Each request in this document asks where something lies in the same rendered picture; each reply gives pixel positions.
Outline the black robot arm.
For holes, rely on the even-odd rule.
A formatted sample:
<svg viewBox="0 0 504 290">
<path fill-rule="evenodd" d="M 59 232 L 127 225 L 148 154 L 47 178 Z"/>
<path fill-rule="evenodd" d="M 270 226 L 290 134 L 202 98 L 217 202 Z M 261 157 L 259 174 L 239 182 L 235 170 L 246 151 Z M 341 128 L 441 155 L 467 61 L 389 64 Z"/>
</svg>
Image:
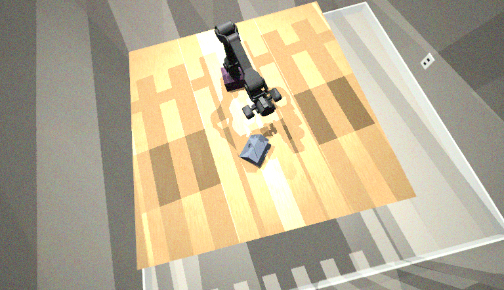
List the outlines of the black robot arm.
<svg viewBox="0 0 504 290">
<path fill-rule="evenodd" d="M 268 87 L 263 77 L 255 71 L 244 51 L 237 25 L 232 21 L 226 20 L 215 26 L 215 34 L 219 41 L 223 43 L 226 57 L 223 66 L 228 72 L 230 79 L 241 76 L 239 67 L 243 73 L 244 87 L 252 102 L 255 103 L 262 117 L 275 112 L 274 103 L 271 104 L 265 95 L 268 93 Z M 262 91 L 261 89 L 264 90 Z"/>
</svg>

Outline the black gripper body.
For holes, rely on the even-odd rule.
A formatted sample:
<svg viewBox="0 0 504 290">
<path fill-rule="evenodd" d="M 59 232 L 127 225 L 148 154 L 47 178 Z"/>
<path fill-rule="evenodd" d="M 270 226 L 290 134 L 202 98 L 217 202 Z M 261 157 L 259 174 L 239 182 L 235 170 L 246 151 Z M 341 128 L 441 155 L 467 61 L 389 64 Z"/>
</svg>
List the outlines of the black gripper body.
<svg viewBox="0 0 504 290">
<path fill-rule="evenodd" d="M 269 102 L 272 101 L 272 98 L 274 99 L 275 102 L 278 102 L 279 100 L 282 99 L 282 96 L 278 92 L 277 88 L 273 88 L 273 89 L 269 90 L 269 93 L 270 93 L 269 97 L 267 95 L 265 95 L 267 97 L 267 99 L 269 100 Z M 252 117 L 255 116 L 255 114 L 253 113 L 253 110 L 255 110 L 257 113 L 259 112 L 257 107 L 255 106 L 255 103 L 251 106 L 251 108 L 249 105 L 246 105 L 242 108 L 242 111 L 245 114 L 247 119 L 251 119 Z"/>
</svg>

